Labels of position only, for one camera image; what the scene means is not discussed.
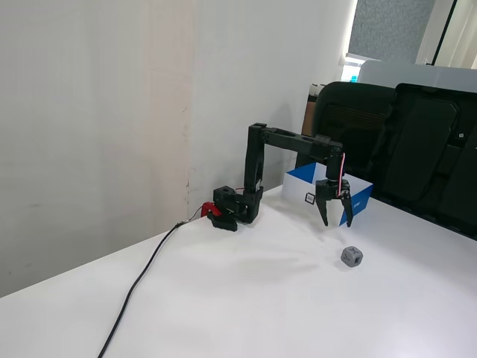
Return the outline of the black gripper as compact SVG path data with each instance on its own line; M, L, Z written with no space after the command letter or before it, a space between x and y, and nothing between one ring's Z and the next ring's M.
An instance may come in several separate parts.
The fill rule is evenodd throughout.
M335 199L341 200L342 206L344 208L341 224L346 223L347 227L351 226L353 221L353 205L350 192L350 184L347 180L316 180L315 196L320 216L326 227L329 225L327 218L326 201L331 201Z

